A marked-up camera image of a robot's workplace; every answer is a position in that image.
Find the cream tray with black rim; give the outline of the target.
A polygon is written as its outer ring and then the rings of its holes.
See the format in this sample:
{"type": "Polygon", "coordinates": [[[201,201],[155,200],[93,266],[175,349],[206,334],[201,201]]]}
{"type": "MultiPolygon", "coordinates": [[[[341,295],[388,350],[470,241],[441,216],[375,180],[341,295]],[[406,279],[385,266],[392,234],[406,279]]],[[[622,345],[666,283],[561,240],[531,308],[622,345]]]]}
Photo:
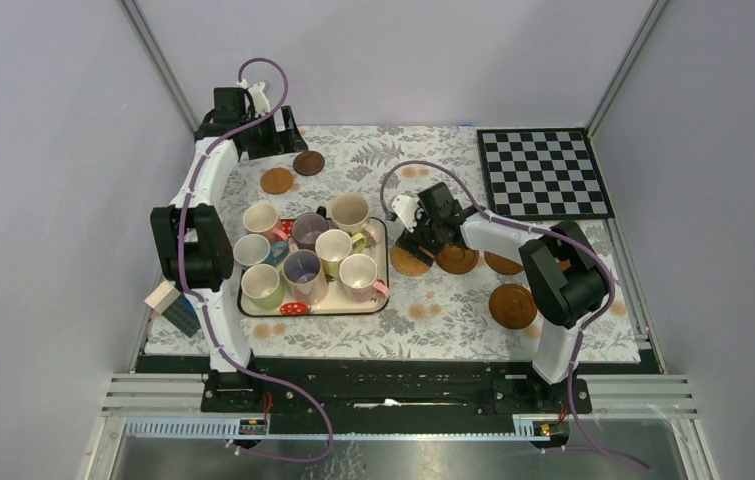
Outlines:
{"type": "Polygon", "coordinates": [[[237,306],[249,317],[376,313],[390,295],[385,232],[374,218],[348,233],[311,213],[272,230],[287,233],[286,242],[245,236],[234,247],[236,258],[248,262],[237,306]]]}

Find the black white chessboard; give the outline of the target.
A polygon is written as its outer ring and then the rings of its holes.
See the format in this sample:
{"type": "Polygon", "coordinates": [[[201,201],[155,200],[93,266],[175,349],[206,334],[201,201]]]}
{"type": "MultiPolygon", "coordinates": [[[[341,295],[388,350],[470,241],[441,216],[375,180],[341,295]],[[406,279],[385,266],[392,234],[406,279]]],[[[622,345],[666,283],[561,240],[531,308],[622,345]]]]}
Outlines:
{"type": "Polygon", "coordinates": [[[586,130],[491,128],[476,137],[493,213],[518,221],[614,216],[586,130]]]}

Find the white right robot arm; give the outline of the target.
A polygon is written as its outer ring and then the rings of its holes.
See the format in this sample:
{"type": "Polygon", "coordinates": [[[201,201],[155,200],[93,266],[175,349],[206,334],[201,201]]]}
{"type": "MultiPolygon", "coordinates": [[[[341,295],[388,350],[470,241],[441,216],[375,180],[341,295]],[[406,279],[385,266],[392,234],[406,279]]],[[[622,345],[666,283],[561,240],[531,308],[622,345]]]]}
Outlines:
{"type": "Polygon", "coordinates": [[[440,182],[415,196],[382,200],[390,221],[403,229],[398,247],[430,264],[447,246],[491,253],[520,264],[543,317],[532,359],[528,402],[550,412],[566,398],[578,365],[585,328],[611,306],[615,281],[576,222],[534,227],[499,216],[478,204],[464,207],[440,182]]]}

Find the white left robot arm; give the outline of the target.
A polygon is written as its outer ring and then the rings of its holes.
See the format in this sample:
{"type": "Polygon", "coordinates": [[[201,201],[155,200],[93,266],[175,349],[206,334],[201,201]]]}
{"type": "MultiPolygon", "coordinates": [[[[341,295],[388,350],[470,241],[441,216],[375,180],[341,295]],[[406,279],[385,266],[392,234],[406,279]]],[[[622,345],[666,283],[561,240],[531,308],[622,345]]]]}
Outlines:
{"type": "Polygon", "coordinates": [[[225,398],[241,411],[262,401],[260,380],[244,373],[252,350],[231,292],[232,244],[216,209],[241,157],[260,159],[307,150],[289,106],[272,106],[263,82],[240,81],[213,92],[214,107],[195,132],[186,179],[170,204],[151,211],[150,224],[162,274],[193,307],[207,339],[210,369],[239,372],[225,398]]]}

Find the light bamboo coaster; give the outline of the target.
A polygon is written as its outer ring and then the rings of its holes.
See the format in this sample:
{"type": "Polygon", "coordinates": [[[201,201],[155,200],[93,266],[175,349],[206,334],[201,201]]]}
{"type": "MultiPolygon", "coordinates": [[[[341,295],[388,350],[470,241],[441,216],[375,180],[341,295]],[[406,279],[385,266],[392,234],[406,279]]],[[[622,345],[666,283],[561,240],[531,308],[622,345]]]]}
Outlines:
{"type": "Polygon", "coordinates": [[[293,173],[282,167],[271,168],[260,178],[261,189],[271,195],[286,193],[292,188],[293,184],[293,173]]]}

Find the dark walnut coaster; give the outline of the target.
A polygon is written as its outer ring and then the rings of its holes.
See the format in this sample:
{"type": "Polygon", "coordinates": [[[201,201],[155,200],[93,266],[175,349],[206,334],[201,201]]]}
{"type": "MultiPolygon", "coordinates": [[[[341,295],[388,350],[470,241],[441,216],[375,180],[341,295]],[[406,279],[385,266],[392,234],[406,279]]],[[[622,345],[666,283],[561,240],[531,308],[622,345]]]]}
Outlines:
{"type": "Polygon", "coordinates": [[[299,153],[293,160],[292,168],[300,176],[314,176],[325,167],[325,157],[316,151],[299,153]]]}

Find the woven rattan coaster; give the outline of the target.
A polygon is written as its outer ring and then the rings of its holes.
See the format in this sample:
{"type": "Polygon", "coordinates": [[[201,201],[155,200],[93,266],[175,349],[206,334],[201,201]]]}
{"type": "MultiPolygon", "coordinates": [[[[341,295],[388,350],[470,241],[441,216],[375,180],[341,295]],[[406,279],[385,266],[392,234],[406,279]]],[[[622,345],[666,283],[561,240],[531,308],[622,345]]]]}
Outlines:
{"type": "Polygon", "coordinates": [[[406,277],[418,277],[429,272],[431,269],[430,265],[398,246],[391,248],[389,257],[392,267],[399,274],[406,277]]]}

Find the brown ridged wooden coaster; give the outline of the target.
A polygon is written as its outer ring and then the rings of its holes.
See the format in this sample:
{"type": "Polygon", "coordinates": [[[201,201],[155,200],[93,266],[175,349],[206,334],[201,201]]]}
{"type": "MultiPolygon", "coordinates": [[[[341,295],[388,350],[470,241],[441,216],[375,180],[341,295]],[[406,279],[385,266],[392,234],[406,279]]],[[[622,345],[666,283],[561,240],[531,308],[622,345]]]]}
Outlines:
{"type": "Polygon", "coordinates": [[[488,308],[499,325],[511,330],[529,327],[538,313],[530,290],[519,284],[497,287],[490,294],[488,308]]]}

